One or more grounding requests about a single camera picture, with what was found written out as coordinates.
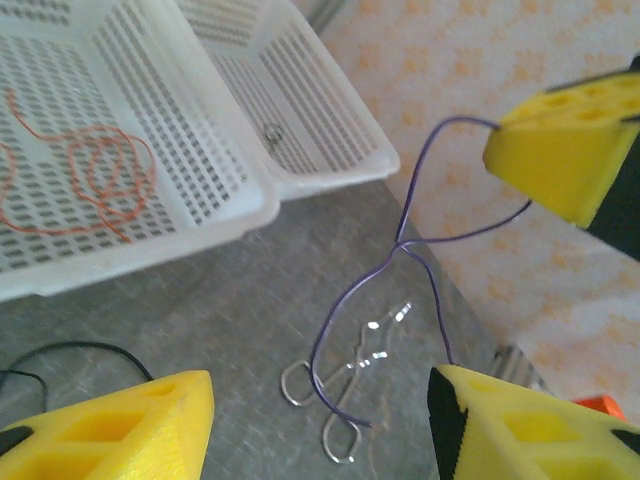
metal scissors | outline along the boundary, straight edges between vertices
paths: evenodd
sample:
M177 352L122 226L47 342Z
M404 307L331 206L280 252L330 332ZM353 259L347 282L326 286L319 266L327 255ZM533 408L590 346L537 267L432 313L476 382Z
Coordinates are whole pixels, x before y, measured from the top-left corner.
M412 304L410 302L405 302L398 306L397 308L392 309L386 315L384 315L379 321L368 322L362 325L360 329L360 339L358 345L355 348L355 358L353 362L346 363L340 367L338 367L328 378L322 380L320 383L323 388L330 389L333 385L338 382L338 380L343 377L350 375L350 378L342 392L342 396L338 401L338 408L344 408L345 403L349 400L355 386L358 382L358 378L360 376L360 372L363 368L366 368L373 364L376 360L381 360L387 358L389 356L389 336L391 331L393 330L393 326L399 324L406 315L411 310ZM364 350L367 347L367 335L376 330L381 330L383 333L383 341L382 348L379 351L373 352L368 356L364 356ZM293 406L296 407L306 407L311 405L315 400L318 399L314 391L311 391L309 395L303 398L294 398L289 392L289 388L287 387L287 382L289 376L298 370L299 368L304 368L306 370L307 375L310 372L310 365L307 360L300 359L293 362L289 365L280 376L280 389L282 391L282 395L284 398ZM353 432L353 440L351 445L349 446L348 452L344 457L339 457L336 455L329 445L329 433L333 428L336 420L338 420L338 416L335 413L329 415L329 418L324 424L322 428L322 448L324 449L325 454L329 459L333 462L338 463L340 465L349 464L354 462L354 457L358 448L360 448L360 444L362 443L362 430L357 425L354 425L351 422L346 422Z

yellow foam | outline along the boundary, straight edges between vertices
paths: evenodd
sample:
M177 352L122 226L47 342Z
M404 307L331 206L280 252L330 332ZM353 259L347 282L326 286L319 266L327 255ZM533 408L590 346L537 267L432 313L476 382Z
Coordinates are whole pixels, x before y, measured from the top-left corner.
M535 95L489 136L487 170L581 228L591 224L640 122L640 74Z
M464 368L438 367L468 409L455 480L634 480L640 455L606 414Z
M200 478L213 422L206 371L184 372L12 425L34 434L0 457L5 480Z

orange object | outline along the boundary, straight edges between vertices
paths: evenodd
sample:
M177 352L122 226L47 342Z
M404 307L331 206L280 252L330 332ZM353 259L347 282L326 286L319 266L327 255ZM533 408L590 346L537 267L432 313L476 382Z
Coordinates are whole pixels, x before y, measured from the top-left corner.
M584 398L582 400L574 400L573 403L590 408L591 410L596 410L597 412L606 413L623 421L627 420L624 413L622 413L622 409L618 405L618 402L609 395L598 395L595 397Z
M153 156L153 152L149 145L139 137L134 135L128 135L124 133L121 129L117 127L110 127L105 125L94 125L91 127L81 128L75 131L61 133L59 135L44 135L36 132L29 124L22 118L20 112L15 105L15 92L13 90L8 90L6 94L7 106L9 110L16 118L16 120L34 137L44 142L60 142L64 140L68 140L69 144L67 146L67 160L69 162L69 168L71 171L71 188L73 192L81 199L86 200L93 205L95 205L98 209L98 216L102 223L97 223L94 225L90 225L87 227L72 227L66 229L43 229L43 228L24 228L15 223L11 222L7 218L4 213L4 209L2 204L7 197L15 177L17 175L17 162L15 155L11 148L7 145L0 143L0 148L3 149L7 153L7 159L9 163L9 174L4 179L2 184L2 190L0 190L0 221L5 223L11 229L16 230L22 233L35 233L35 234L45 234L45 235L65 235L65 234L73 234L73 233L83 233L83 232L92 232L104 227L111 229L114 233L119 235L125 242L131 242L131 239L123 234L120 230L118 230L117 225L120 225L124 222L133 220L137 217L140 212L146 207L147 200L152 195L153 190L155 189L156 183L156 164L155 158ZM89 136L91 133L95 132L111 132L115 135L102 136L102 137L91 137ZM142 146L147 151L151 166L147 172L142 171L142 167L139 162L139 155L136 149L135 143L138 142L142 144ZM78 169L75 161L75 151L78 148L88 146L93 149L91 157L89 159L89 165L87 168L87 177L89 186L91 190L93 190L94 194L97 198L89 196L87 193L82 191L82 187L80 185ZM98 163L98 160L102 157L105 147L114 146L117 149L118 159L115 162L113 170L111 172L111 178L105 189L101 189L98 185L96 185L95 181L95 168ZM124 150L125 146L129 146L134 154L133 159L133 187L127 190L114 190L116 186L116 182L118 180L118 176L123 167L124 163ZM108 205L108 201L113 198L120 198L126 196L135 196L137 198L135 208L129 211L120 211L111 208ZM106 217L106 214L113 215L116 220L109 220Z

plastic crate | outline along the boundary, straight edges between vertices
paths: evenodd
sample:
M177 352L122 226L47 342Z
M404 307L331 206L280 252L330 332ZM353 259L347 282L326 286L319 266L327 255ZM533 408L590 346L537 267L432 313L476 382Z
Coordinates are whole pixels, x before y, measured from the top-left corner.
M37 130L118 126L148 141L158 168L147 207L121 226L132 243L107 228L52 236L0 223L0 300L175 259L277 214L269 156L172 0L0 0L0 89L2 99L15 90ZM96 221L96 208L71 191L64 146L36 140L3 101L0 142L18 164L4 201L10 219L65 228ZM6 161L0 152L0 179ZM117 179L131 184L124 172Z
M397 171L398 154L292 3L178 5L271 153L282 199Z

patterned wallpaper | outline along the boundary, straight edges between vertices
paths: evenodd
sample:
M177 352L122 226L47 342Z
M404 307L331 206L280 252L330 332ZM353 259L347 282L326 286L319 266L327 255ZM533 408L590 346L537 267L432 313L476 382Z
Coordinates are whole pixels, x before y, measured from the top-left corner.
M388 181L401 199L439 119L499 119L546 86L625 67L640 51L639 26L637 0L347 0L323 39L401 155ZM457 126L437 142L412 216L422 234L463 232L523 203L484 171L486 137ZM610 393L640 424L639 264L541 207L434 252L556 394Z

